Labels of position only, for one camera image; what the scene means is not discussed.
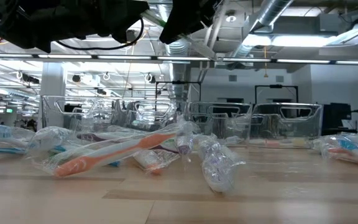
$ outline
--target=table surface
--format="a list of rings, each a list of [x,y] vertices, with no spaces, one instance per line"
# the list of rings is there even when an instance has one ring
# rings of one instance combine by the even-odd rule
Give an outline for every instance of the table surface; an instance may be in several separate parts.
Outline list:
[[[0,223],[358,223],[358,165],[305,149],[234,150],[247,164],[226,195],[209,189],[196,154],[160,176],[126,160],[66,179],[0,157]]]

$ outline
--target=column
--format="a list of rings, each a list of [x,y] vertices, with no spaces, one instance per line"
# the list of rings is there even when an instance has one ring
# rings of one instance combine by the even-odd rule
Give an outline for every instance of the column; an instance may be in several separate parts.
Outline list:
[[[6,119],[5,119],[5,125],[13,127],[15,126],[15,121],[17,119],[17,107],[6,107],[5,111]]]
[[[62,63],[44,62],[40,91],[40,104],[42,103],[42,105],[40,105],[38,115],[38,130],[43,128],[43,125],[63,127],[63,115],[60,113],[58,107],[55,106],[55,102],[57,99],[63,99],[63,96],[65,96],[66,80],[67,75]],[[43,96],[62,97],[42,100]]]

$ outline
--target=wall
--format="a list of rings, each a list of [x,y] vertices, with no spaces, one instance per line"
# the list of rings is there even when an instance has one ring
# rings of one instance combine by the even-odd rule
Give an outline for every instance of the wall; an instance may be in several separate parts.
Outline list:
[[[199,70],[192,69],[192,81],[196,81]],[[215,102],[218,98],[243,98],[245,103],[255,102],[256,85],[292,85],[291,74],[284,69],[268,69],[268,78],[265,70],[224,70],[211,69],[205,76],[201,87],[201,101]],[[237,75],[236,82],[229,82],[229,75]],[[276,83],[276,75],[284,76],[283,83]],[[269,89],[258,88],[258,103],[266,103],[272,99],[291,99],[295,102],[295,90],[286,88]],[[189,101],[198,101],[198,94],[191,90]]]
[[[312,101],[312,84],[310,65],[305,65],[292,74],[292,84],[299,88],[300,103],[315,103]]]
[[[311,72],[311,103],[348,103],[352,110],[358,110],[358,66],[310,65],[307,67],[310,67]],[[356,127],[356,122],[358,128],[358,114],[353,113],[353,127]]]

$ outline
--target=exposed ductwork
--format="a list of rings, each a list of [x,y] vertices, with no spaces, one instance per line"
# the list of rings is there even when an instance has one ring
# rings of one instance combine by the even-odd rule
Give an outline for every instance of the exposed ductwork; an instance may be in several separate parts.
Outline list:
[[[158,5],[158,11],[160,12],[161,18],[164,21],[168,20],[169,14],[172,10],[172,5],[160,4]],[[178,40],[173,42],[170,45],[165,46],[165,50],[169,56],[187,56],[189,53],[190,45],[185,40]],[[170,78],[171,81],[185,81],[190,77],[190,68],[187,64],[183,63],[171,63],[170,65]],[[174,97],[181,100],[186,100],[187,93],[182,90],[188,90],[188,85],[186,86],[173,86]]]
[[[283,12],[290,6],[293,0],[264,0],[260,11],[249,16],[246,20],[246,25],[243,28],[243,38],[255,30],[265,28],[265,32],[273,31],[274,22],[283,14]],[[231,57],[246,57],[254,48],[253,45],[241,42],[238,48],[233,52]]]

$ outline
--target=clear plastic bin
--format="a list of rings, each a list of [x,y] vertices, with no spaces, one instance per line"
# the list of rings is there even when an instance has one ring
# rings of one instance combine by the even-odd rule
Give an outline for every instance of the clear plastic bin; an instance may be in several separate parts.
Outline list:
[[[251,146],[309,148],[321,135],[323,106],[299,103],[256,105],[251,119]]]
[[[115,100],[79,96],[42,96],[42,127],[102,132],[111,126],[156,131],[177,122],[186,103],[167,100]]]
[[[215,134],[228,141],[238,139],[233,143],[240,144],[248,140],[251,111],[248,104],[193,102],[188,104],[186,118],[205,135]]]

